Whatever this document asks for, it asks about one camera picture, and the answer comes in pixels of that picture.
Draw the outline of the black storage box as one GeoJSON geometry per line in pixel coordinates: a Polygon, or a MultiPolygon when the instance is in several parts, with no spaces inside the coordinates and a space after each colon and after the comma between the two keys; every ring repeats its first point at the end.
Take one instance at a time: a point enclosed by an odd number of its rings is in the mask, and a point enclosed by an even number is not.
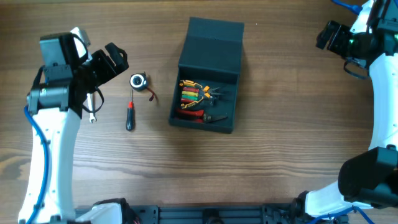
{"type": "Polygon", "coordinates": [[[178,75],[169,115],[172,126],[202,129],[219,133],[231,133],[238,93],[243,55],[244,24],[214,19],[192,17],[178,61],[178,75]],[[217,100],[214,106],[207,106],[208,114],[222,114],[227,118],[214,123],[196,123],[178,119],[180,80],[192,80],[210,87],[223,87],[228,96],[217,100]]]}

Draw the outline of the orange black multicolour tool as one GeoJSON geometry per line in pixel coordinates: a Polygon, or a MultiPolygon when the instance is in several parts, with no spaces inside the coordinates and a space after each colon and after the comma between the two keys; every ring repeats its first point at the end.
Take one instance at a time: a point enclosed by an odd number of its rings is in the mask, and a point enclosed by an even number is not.
{"type": "Polygon", "coordinates": [[[217,100],[229,95],[223,87],[212,88],[192,80],[180,80],[178,85],[181,90],[179,108],[182,110],[201,110],[214,106],[217,100]]]}

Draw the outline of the black round tape measure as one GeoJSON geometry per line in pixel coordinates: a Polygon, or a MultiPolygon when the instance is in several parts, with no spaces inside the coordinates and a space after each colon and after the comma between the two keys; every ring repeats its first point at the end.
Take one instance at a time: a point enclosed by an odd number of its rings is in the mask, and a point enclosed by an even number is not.
{"type": "Polygon", "coordinates": [[[149,81],[145,72],[132,74],[129,84],[136,91],[148,90],[152,94],[149,101],[153,101],[156,97],[155,92],[149,88],[149,81]]]}

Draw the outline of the red handled pliers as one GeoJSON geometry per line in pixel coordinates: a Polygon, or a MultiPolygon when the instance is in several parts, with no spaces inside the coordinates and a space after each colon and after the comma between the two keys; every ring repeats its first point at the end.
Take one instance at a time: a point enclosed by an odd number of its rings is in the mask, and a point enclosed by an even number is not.
{"type": "Polygon", "coordinates": [[[205,110],[189,111],[176,109],[175,112],[178,119],[185,119],[196,123],[214,123],[227,118],[226,115],[222,114],[208,114],[205,110]]]}

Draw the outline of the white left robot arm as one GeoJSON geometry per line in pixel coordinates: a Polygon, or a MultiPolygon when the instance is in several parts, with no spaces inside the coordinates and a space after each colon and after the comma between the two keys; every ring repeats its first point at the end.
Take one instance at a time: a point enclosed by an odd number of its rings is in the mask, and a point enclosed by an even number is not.
{"type": "Polygon", "coordinates": [[[134,223],[123,198],[95,203],[75,213],[72,194],[73,155],[87,96],[128,69],[127,54],[115,44],[90,53],[83,29],[41,37],[44,64],[27,95],[24,114],[32,126],[29,182],[19,223],[134,223]]]}

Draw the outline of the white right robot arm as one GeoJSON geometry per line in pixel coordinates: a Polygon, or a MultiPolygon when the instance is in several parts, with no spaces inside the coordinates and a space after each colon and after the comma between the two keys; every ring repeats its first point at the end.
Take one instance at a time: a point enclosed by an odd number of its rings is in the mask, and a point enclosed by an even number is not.
{"type": "Polygon", "coordinates": [[[333,222],[349,212],[397,207],[397,1],[362,6],[335,1],[357,15],[351,27],[329,21],[316,46],[366,71],[351,72],[373,85],[373,134],[368,151],[347,160],[337,181],[294,200],[291,217],[333,222]]]}

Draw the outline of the small silver wrench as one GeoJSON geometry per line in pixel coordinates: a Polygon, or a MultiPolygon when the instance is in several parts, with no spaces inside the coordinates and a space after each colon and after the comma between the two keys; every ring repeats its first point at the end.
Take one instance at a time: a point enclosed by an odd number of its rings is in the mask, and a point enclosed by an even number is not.
{"type": "Polygon", "coordinates": [[[94,102],[94,96],[92,93],[87,94],[87,103],[88,103],[88,109],[90,111],[89,121],[90,121],[90,123],[94,123],[97,121],[97,119],[95,116],[95,102],[94,102]]]}

